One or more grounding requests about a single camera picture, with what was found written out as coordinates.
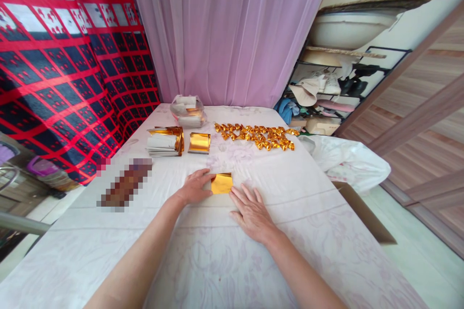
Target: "hand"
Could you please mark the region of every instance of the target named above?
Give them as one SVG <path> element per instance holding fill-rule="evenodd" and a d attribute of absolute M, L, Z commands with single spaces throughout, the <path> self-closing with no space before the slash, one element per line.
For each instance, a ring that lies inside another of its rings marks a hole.
<path fill-rule="evenodd" d="M 245 194 L 235 187 L 232 187 L 232 192 L 229 193 L 240 211 L 231 211 L 230 216 L 238 223 L 246 235 L 261 244 L 266 244 L 275 235 L 280 234 L 281 231 L 272 222 L 258 190 L 256 188 L 253 190 L 255 197 L 244 184 L 242 184 L 242 189 Z"/>
<path fill-rule="evenodd" d="M 205 175 L 208 172 L 208 168 L 200 169 L 187 176 L 184 185 L 175 193 L 175 195 L 182 198 L 185 205 L 200 203 L 206 198 L 212 196 L 213 191 L 203 190 L 204 184 L 211 181 L 211 179 L 216 176 L 216 174 Z"/>

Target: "purple curtain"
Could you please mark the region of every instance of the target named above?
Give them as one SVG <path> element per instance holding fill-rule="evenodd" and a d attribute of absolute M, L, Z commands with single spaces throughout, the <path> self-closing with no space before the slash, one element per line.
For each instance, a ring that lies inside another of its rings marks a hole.
<path fill-rule="evenodd" d="M 322 0 L 136 0 L 163 100 L 273 107 Z"/>

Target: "wooden wardrobe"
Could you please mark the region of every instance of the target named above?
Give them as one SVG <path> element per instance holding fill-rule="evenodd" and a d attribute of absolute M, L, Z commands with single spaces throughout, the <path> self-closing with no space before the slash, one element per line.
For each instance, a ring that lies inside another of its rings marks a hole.
<path fill-rule="evenodd" d="M 464 258 L 464 1 L 335 135 L 384 158 L 381 186 Z"/>

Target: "table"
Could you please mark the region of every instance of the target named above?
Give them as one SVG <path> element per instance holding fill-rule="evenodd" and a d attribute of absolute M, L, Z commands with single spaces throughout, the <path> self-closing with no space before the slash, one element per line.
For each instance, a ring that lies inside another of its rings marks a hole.
<path fill-rule="evenodd" d="M 214 122 L 286 128 L 274 110 L 217 106 L 205 113 L 202 128 L 185 130 L 182 157 L 153 159 L 152 175 L 124 212 L 97 207 L 130 158 L 147 158 L 146 130 L 174 125 L 169 105 L 157 107 L 0 284 L 2 306 L 81 308 L 185 177 L 209 167 L 259 188 L 279 228 L 350 307 L 426 308 L 296 137 L 288 136 L 295 151 L 268 152 L 214 131 Z M 209 155 L 187 153 L 191 131 L 212 135 Z M 182 212 L 146 308 L 297 307 L 266 249 L 228 216 L 232 209 L 228 195 L 216 195 Z"/>

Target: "tiled floor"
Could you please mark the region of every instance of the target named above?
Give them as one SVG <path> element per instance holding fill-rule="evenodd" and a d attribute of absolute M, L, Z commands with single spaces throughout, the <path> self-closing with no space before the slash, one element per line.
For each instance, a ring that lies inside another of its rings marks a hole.
<path fill-rule="evenodd" d="M 398 245 L 383 246 L 431 308 L 464 308 L 464 261 L 377 186 L 362 197 Z"/>
<path fill-rule="evenodd" d="M 66 209 L 76 200 L 85 187 L 78 187 L 70 192 L 63 199 L 47 197 L 33 211 L 27 215 L 27 218 L 41 221 L 46 224 L 55 222 Z M 37 235 L 27 235 L 15 249 L 0 263 L 0 282 L 17 266 L 24 258 L 29 248 L 38 238 Z"/>
<path fill-rule="evenodd" d="M 84 190 L 68 193 L 62 200 L 45 199 L 28 217 L 51 224 Z M 398 245 L 384 246 L 387 255 L 431 308 L 464 308 L 464 261 L 380 186 L 362 197 L 395 237 Z M 0 282 L 21 261 L 37 236 L 28 235 L 0 263 Z"/>

